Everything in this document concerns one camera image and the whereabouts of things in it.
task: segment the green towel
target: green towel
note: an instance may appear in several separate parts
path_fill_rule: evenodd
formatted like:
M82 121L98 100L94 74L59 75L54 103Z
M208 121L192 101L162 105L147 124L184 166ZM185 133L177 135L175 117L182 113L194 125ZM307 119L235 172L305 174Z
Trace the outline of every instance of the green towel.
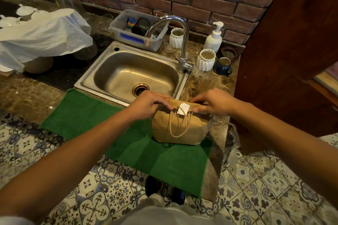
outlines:
M41 127L70 140L120 110L121 108L71 89ZM130 126L108 148L105 155L201 197L211 146L212 141L208 138L196 146L156 142L152 138L150 119L146 119Z

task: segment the brown marble surface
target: brown marble surface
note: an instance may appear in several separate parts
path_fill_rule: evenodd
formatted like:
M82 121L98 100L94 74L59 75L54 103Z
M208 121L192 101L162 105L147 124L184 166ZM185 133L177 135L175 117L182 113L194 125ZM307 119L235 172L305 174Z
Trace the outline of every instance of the brown marble surface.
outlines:
M55 4L41 0L4 1L16 4L22 3L25 5L31 5L38 9L44 9L47 11L53 11L56 9ZM102 33L111 36L111 34L105 31ZM187 48L187 52L190 54L189 62L195 63L197 55L202 50L202 48L203 45L189 41ZM176 52L166 53L164 51L164 46L162 45L157 53L174 59ZM202 72L195 67L189 75L181 99L184 101L189 101L194 96L215 87L223 89L233 95L238 65L239 60L232 65L233 72L230 77L218 76L213 72L213 70ZM15 113L16 115L19 115L36 124L41 124L41 122L60 103L64 95L64 91L38 82L31 78L27 78L22 74L15 74L9 78L0 75L0 108L7 112ZM104 99L104 101L114 105L114 103L108 100ZM206 166L201 195L203 198L211 201L215 201L217 197L219 175L221 172L222 160L224 156L223 152L226 143L228 124L229 117L219 118L210 131L211 137L214 140L214 144Z

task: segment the chrome faucet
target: chrome faucet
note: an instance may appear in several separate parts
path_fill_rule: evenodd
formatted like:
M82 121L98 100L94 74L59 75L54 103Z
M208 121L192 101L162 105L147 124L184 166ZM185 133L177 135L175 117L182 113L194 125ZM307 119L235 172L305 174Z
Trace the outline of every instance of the chrome faucet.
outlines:
M158 18L156 21L151 24L151 26L148 28L145 37L150 38L151 34L154 32L154 30L162 23L168 22L168 21L175 21L178 22L183 27L183 44L182 44L182 51L179 59L179 65L177 66L178 72L184 72L185 70L192 71L194 68L194 65L192 63L187 62L189 57L186 55L187 51L187 44L188 44L188 38L189 38L189 27L187 24L187 21L179 16L176 15L164 15L160 18Z

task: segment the brown paper bag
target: brown paper bag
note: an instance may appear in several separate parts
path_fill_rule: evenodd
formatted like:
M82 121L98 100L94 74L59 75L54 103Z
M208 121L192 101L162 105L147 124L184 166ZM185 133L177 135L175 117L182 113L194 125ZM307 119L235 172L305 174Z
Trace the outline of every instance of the brown paper bag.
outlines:
M161 105L151 121L154 138L158 142L197 145L205 138L214 124L213 117L192 110L200 104L166 99L174 110L170 111ZM190 105L188 114L178 114L182 103Z

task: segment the shoe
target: shoe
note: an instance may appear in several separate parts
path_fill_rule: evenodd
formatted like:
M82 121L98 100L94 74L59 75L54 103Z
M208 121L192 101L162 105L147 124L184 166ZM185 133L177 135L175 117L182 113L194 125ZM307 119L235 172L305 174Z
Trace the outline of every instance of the shoe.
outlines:
M154 177L148 176L146 179L146 195L150 197L152 194L158 192L157 181Z
M171 202L175 202L178 205L183 205L185 199L186 199L186 193L183 190L174 188L174 191L171 195Z

